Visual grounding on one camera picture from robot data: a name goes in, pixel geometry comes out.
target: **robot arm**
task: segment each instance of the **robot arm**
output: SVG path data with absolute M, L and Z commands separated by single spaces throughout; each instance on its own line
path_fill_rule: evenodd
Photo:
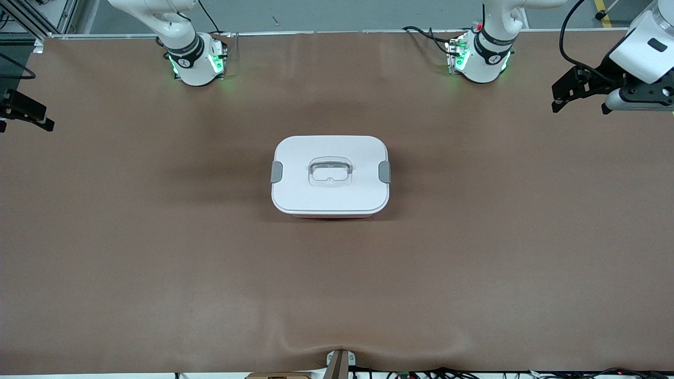
M 510 51 L 524 22 L 518 8 L 551 9 L 566 0 L 483 0 L 484 26 L 471 30 L 454 41 L 450 49 L 457 58 L 450 58 L 452 72 L 460 72 L 469 80 L 488 83 L 506 68 Z
M 654 0 L 597 68 L 576 64 L 552 87 L 553 112 L 607 94 L 603 113 L 674 111 L 674 0 Z
M 179 15 L 197 0 L 109 0 L 110 4 L 147 25 L 168 51 L 177 78 L 190 86 L 203 86 L 222 77 L 226 55 L 222 42 L 197 33 L 192 23 Z

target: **floor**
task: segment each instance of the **floor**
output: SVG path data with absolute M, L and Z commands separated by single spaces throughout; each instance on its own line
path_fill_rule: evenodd
M 147 33 L 148 29 L 131 16 L 99 1 L 91 25 L 92 34 Z M 435 29 L 465 28 L 481 17 L 478 1 L 459 0 L 202 0 L 219 28 L 229 32 L 288 32 L 300 30 L 344 32 L 356 30 L 397 30 L 416 25 Z M 530 28 L 558 29 L 575 1 L 553 10 L 526 11 Z M 627 26 L 650 0 L 624 1 L 609 15 L 610 23 L 594 18 L 603 0 L 585 1 L 569 23 L 570 28 Z M 199 7 L 187 12 L 197 30 L 214 29 Z

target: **gray latch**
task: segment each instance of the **gray latch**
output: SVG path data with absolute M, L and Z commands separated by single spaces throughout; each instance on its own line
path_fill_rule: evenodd
M 278 183 L 283 179 L 283 164 L 279 161 L 272 162 L 272 183 Z
M 379 180 L 391 184 L 391 164 L 388 161 L 379 164 Z

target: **green led light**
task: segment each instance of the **green led light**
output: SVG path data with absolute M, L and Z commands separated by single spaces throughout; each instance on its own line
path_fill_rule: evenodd
M 464 49 L 463 53 L 461 53 L 461 56 L 459 56 L 456 59 L 456 69 L 464 69 L 466 68 L 466 63 L 468 62 L 468 58 L 470 57 L 470 50 L 469 49 Z
M 219 58 L 217 55 L 208 55 L 210 58 L 210 63 L 213 66 L 213 70 L 216 74 L 222 72 L 224 65 L 222 64 L 222 58 Z
M 508 66 L 508 58 L 510 58 L 510 53 L 503 58 L 503 65 L 501 66 L 501 71 L 505 70 Z
M 173 66 L 173 72 L 175 72 L 176 75 L 180 75 L 180 74 L 178 74 L 178 67 L 175 67 L 175 62 L 173 61 L 173 58 L 171 58 L 171 57 L 169 56 L 168 61 L 169 61 L 169 62 L 171 63 L 171 65 Z

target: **cable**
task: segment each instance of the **cable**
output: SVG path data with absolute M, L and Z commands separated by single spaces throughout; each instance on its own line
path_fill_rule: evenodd
M 2 23 L 2 26 L 0 26 L 0 30 L 6 27 L 9 21 L 10 21 L 9 14 L 5 13 L 4 10 L 0 9 L 0 23 Z
M 22 65 L 21 63 L 15 61 L 14 59 L 8 57 L 7 55 L 4 55 L 3 53 L 0 53 L 0 58 L 3 58 L 4 60 L 12 63 L 16 67 L 22 69 L 25 72 L 28 72 L 27 76 L 21 75 L 21 76 L 13 76 L 13 75 L 0 75 L 0 79 L 35 79 L 36 75 L 33 71 L 31 71 L 28 67 Z
M 211 21 L 211 24 L 213 24 L 213 27 L 215 27 L 215 31 L 211 33 L 223 33 L 223 31 L 221 31 L 218 27 L 218 24 L 213 21 L 213 17 L 210 16 L 210 13 L 208 13 L 206 7 L 204 7 L 204 4 L 202 4 L 202 0 L 199 0 L 199 6 L 204 10 L 204 13 L 206 13 L 206 16 L 208 16 L 208 19 Z
M 569 57 L 567 53 L 564 51 L 564 35 L 566 34 L 566 26 L 569 24 L 569 20 L 571 19 L 571 16 L 576 12 L 576 10 L 580 7 L 581 4 L 583 4 L 585 0 L 578 0 L 578 2 L 571 8 L 569 11 L 569 14 L 566 15 L 566 18 L 564 19 L 564 22 L 561 24 L 561 30 L 559 31 L 559 52 L 561 53 L 561 56 L 566 59 L 569 63 L 573 63 L 574 65 L 577 65 L 579 67 L 582 67 L 583 69 L 588 70 L 589 72 L 593 73 L 594 75 L 597 75 L 601 79 L 609 82 L 609 83 L 616 83 L 615 80 L 609 79 L 605 75 L 603 75 L 601 72 L 597 71 L 596 69 L 590 67 L 589 65 L 576 61 L 575 59 Z
M 405 30 L 407 32 L 409 32 L 410 30 L 414 30 L 415 32 L 418 32 L 419 34 L 421 34 L 422 36 L 424 36 L 428 39 L 431 39 L 431 40 L 433 39 L 433 37 L 430 34 L 426 33 L 425 31 L 423 31 L 419 28 L 417 28 L 416 26 L 405 26 L 403 28 L 403 30 Z M 442 43 L 447 43 L 447 42 L 450 41 L 450 40 L 446 40 L 446 39 L 442 39 L 442 38 L 436 38 L 436 39 L 437 39 L 438 42 L 442 42 Z
M 177 14 L 178 16 L 180 16 L 180 17 L 186 19 L 186 20 L 189 21 L 189 22 L 192 22 L 192 19 L 191 19 L 191 18 L 185 16 L 184 14 L 182 14 L 182 13 L 180 13 L 180 12 L 175 12 L 175 14 Z
M 457 54 L 457 53 L 451 53 L 451 52 L 445 50 L 445 48 L 443 48 L 443 47 L 440 45 L 441 42 L 442 42 L 442 43 L 447 43 L 447 42 L 449 42 L 450 40 L 444 39 L 444 38 L 438 38 L 438 37 L 436 37 L 435 34 L 433 33 L 433 28 L 429 28 L 429 29 L 428 29 L 428 33 L 426 33 L 426 32 L 424 32 L 423 30 L 417 28 L 416 26 L 405 26 L 405 27 L 403 28 L 403 30 L 405 30 L 405 31 L 407 31 L 407 32 L 409 32 L 410 30 L 414 30 L 414 31 L 418 32 L 419 34 L 421 34 L 422 36 L 424 36 L 424 37 L 426 37 L 426 38 L 430 38 L 431 40 L 433 40 L 433 42 L 435 42 L 435 46 L 437 46 L 437 48 L 439 48 L 440 51 L 442 51 L 443 53 L 445 53 L 445 54 L 447 54 L 447 55 L 451 55 L 451 56 L 453 56 L 453 57 L 458 57 L 458 56 L 459 56 L 459 54 Z
M 440 51 L 442 51 L 443 53 L 445 53 L 445 54 L 447 54 L 447 55 L 451 55 L 451 56 L 453 56 L 453 57 L 458 57 L 458 56 L 459 56 L 458 53 L 452 53 L 452 52 L 449 52 L 449 51 L 445 50 L 444 47 L 440 46 L 440 43 L 438 42 L 438 39 L 435 37 L 435 34 L 433 34 L 433 28 L 428 28 L 428 33 L 430 33 L 431 38 L 432 38 L 433 41 L 435 42 L 435 46 L 437 46 L 437 48 L 439 48 Z
M 584 375 L 580 372 L 570 372 L 570 373 L 550 372 L 550 375 L 541 375 L 538 377 L 538 379 L 595 379 L 597 376 L 600 375 L 614 375 L 614 374 L 637 376 L 640 379 L 650 379 L 649 375 L 621 367 L 609 368 L 602 372 L 597 372 L 596 374 L 592 375 Z
M 447 374 L 452 375 L 453 378 L 457 379 L 480 379 L 477 376 L 475 376 L 471 372 L 463 371 L 463 370 L 455 370 L 452 368 L 447 368 L 447 367 L 442 367 L 437 370 L 433 370 L 432 372 L 436 373 L 438 376 L 442 378 L 447 378 Z

